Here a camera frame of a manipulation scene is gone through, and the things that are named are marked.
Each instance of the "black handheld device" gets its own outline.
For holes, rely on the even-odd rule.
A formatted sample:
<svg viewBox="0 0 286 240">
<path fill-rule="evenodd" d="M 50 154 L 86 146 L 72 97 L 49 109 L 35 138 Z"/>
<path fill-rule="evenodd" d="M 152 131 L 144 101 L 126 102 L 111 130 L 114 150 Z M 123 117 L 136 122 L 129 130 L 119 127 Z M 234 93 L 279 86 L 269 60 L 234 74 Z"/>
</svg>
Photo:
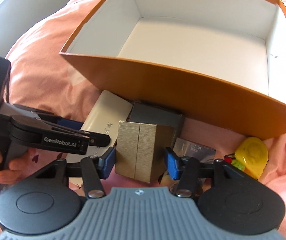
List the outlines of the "black handheld device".
<svg viewBox="0 0 286 240">
<path fill-rule="evenodd" d="M 88 145 L 106 147 L 110 143 L 109 135 L 79 130 L 79 122 L 4 102 L 4 91 L 7 99 L 9 95 L 10 70 L 10 61 L 0 57 L 0 170 L 28 147 L 85 155 Z"/>
</svg>

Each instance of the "pink blanket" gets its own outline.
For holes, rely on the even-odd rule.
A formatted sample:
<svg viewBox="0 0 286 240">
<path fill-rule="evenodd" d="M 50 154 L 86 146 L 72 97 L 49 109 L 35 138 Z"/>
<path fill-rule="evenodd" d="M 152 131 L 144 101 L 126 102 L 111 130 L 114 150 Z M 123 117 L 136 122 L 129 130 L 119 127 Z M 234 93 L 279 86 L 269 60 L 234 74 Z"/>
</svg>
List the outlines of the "pink blanket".
<svg viewBox="0 0 286 240">
<path fill-rule="evenodd" d="M 24 34 L 8 54 L 12 63 L 10 101 L 77 121 L 84 121 L 100 95 L 58 53 L 68 37 L 100 0 L 71 0 L 66 7 L 37 23 Z M 234 152 L 243 135 L 187 119 L 181 135 L 217 150 L 217 157 Z M 265 141 L 269 162 L 260 181 L 276 191 L 286 203 L 286 134 Z M 26 174 L 54 160 L 59 153 L 30 149 L 31 164 Z M 107 192 L 112 186 L 144 187 L 142 183 L 112 173 L 103 182 Z M 286 237 L 286 216 L 279 231 Z"/>
</svg>

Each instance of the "white star logo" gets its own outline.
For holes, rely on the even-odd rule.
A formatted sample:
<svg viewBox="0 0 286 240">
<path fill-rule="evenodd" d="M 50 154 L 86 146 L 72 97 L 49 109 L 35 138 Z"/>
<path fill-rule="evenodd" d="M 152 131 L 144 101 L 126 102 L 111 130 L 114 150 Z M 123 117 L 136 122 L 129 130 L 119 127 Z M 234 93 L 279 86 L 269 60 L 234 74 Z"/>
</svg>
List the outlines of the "white star logo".
<svg viewBox="0 0 286 240">
<path fill-rule="evenodd" d="M 138 189 L 138 190 L 134 191 L 134 193 L 138 196 L 142 196 L 144 194 L 144 190 Z"/>
</svg>

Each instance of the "green pom-pom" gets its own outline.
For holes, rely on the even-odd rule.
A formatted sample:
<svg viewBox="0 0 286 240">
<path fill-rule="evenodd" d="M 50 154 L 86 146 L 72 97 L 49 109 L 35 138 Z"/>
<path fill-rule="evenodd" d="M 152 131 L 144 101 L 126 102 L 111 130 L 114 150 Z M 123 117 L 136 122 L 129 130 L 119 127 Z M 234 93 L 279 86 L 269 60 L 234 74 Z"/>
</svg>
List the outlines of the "green pom-pom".
<svg viewBox="0 0 286 240">
<path fill-rule="evenodd" d="M 245 166 L 240 163 L 238 160 L 232 160 L 231 163 L 235 168 L 238 168 L 240 171 L 244 171 L 245 170 Z"/>
</svg>

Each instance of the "black circular housing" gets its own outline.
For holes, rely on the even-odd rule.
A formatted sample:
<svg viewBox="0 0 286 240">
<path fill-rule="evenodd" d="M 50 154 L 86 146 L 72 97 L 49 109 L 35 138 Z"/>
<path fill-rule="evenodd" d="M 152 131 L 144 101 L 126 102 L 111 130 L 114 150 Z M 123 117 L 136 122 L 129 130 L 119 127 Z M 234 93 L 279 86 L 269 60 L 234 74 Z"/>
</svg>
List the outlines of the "black circular housing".
<svg viewBox="0 0 286 240">
<path fill-rule="evenodd" d="M 283 200 L 253 179 L 225 179 L 204 192 L 197 205 L 209 222 L 240 235 L 278 228 L 285 215 Z"/>
<path fill-rule="evenodd" d="M 40 235 L 74 220 L 80 197 L 55 179 L 22 181 L 0 195 L 0 226 L 15 234 Z"/>
</svg>

